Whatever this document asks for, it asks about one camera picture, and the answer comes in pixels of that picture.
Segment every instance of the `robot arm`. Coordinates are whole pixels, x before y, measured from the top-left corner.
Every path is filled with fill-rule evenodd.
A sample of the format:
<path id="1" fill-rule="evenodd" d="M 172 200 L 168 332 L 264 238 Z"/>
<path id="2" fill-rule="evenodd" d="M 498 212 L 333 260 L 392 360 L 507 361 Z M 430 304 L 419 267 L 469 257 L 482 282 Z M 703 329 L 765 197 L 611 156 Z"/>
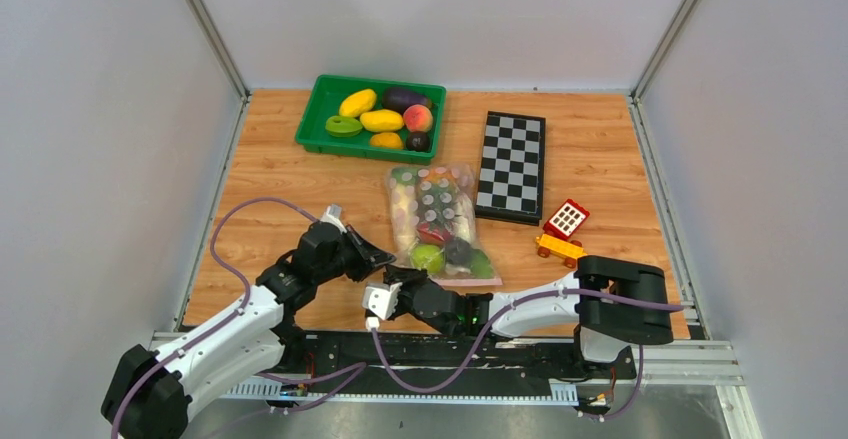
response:
<path id="1" fill-rule="evenodd" d="M 392 320 L 410 314 L 442 334 L 474 336 L 495 313 L 518 299 L 543 291 L 584 289 L 666 304 L 661 269 L 599 256 L 585 256 L 577 270 L 558 281 L 521 292 L 460 295 L 443 289 L 426 271 L 387 266 L 383 284 L 368 284 L 362 305 L 368 314 Z M 579 360 L 609 364 L 630 344 L 673 340 L 670 313 L 576 294 L 538 299 L 499 317 L 491 333 L 504 338 L 556 324 L 578 323 Z"/>
<path id="2" fill-rule="evenodd" d="M 281 362 L 299 361 L 305 334 L 294 316 L 315 298 L 318 286 L 342 275 L 362 281 L 395 260 L 344 226 L 340 214 L 340 207 L 330 206 L 296 249 L 262 272 L 244 307 L 242 296 L 175 341 L 154 351 L 141 345 L 127 351 L 101 406 L 103 416 L 114 421 L 135 381 L 175 351 L 178 358 L 154 374 L 129 403 L 120 424 L 123 437 L 179 437 L 204 407 L 244 379 Z M 217 327 L 233 311 L 237 317 Z M 196 347 L 183 349 L 207 335 Z"/>

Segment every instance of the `chess board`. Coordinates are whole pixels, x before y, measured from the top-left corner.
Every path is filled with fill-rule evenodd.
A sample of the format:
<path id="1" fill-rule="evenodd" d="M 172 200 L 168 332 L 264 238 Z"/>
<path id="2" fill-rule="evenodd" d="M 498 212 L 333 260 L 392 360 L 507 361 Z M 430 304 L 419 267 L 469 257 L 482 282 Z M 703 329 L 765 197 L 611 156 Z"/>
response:
<path id="1" fill-rule="evenodd" d="M 539 225 L 545 172 L 545 118 L 489 111 L 474 212 Z"/>

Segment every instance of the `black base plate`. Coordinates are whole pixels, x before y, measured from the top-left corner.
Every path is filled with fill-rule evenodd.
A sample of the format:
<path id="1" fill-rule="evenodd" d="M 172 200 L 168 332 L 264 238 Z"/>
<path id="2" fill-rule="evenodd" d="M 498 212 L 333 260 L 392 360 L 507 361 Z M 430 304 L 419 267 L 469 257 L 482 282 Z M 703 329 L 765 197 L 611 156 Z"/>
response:
<path id="1" fill-rule="evenodd" d="M 393 366 L 417 366 L 398 374 L 421 387 L 432 386 L 450 376 L 462 362 L 474 342 L 471 338 L 450 338 L 437 334 L 380 334 L 380 342 Z M 297 372 L 323 376 L 357 362 L 369 366 L 344 390 L 351 394 L 410 394 L 383 370 L 369 332 L 310 331 L 307 351 Z M 516 341 L 486 338 L 469 368 L 456 381 L 438 392 L 440 395 L 545 396 L 550 394 L 549 379 L 581 381 L 609 379 L 614 366 L 619 379 L 633 379 L 636 370 L 630 348 L 621 352 L 615 363 L 591 367 L 575 355 L 570 339 L 521 338 Z M 294 372 L 275 369 L 275 372 Z M 344 380 L 326 381 L 310 387 L 312 392 L 329 392 Z"/>

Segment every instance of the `wood grain surface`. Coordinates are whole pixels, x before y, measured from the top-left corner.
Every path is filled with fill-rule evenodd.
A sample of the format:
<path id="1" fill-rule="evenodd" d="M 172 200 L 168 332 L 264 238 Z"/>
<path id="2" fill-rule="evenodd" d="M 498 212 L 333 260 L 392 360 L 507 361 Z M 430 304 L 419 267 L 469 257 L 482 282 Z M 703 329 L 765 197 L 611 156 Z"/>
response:
<path id="1" fill-rule="evenodd" d="M 306 152 L 294 141 L 309 91 L 257 91 L 248 111 L 216 215 L 257 196 L 279 196 L 320 215 L 328 204 L 344 209 L 344 221 L 378 247 L 394 250 L 384 179 L 393 163 Z M 433 164 L 464 162 L 479 170 L 483 124 L 489 110 L 547 118 L 544 215 L 567 198 L 590 218 L 575 234 L 590 254 L 658 265 L 666 271 L 669 301 L 679 302 L 645 169 L 625 99 L 612 94 L 453 92 L 448 94 L 441 150 Z M 220 234 L 221 257 L 253 280 L 297 244 L 308 224 L 284 206 L 256 204 L 240 211 Z M 517 291 L 569 272 L 555 257 L 543 259 L 533 242 L 541 228 L 478 220 L 484 248 L 504 278 L 500 287 L 463 292 Z M 306 329 L 363 330 L 364 283 L 346 278 L 323 286 L 297 314 Z M 207 248 L 185 324 L 199 324 L 234 301 L 239 281 L 218 266 Z M 674 314 L 676 338 L 688 338 L 682 314 Z M 410 317 L 384 322 L 385 330 L 431 330 Z M 536 331 L 571 335 L 573 326 Z"/>

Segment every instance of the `plastic bag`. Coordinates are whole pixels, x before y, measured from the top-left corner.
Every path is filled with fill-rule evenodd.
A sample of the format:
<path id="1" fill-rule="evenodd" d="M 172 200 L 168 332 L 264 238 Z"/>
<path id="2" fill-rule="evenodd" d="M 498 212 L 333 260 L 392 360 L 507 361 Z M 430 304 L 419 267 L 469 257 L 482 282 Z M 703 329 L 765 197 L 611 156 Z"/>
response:
<path id="1" fill-rule="evenodd" d="M 468 165 L 399 166 L 386 185 L 399 265 L 427 269 L 443 285 L 503 283 L 477 241 Z"/>

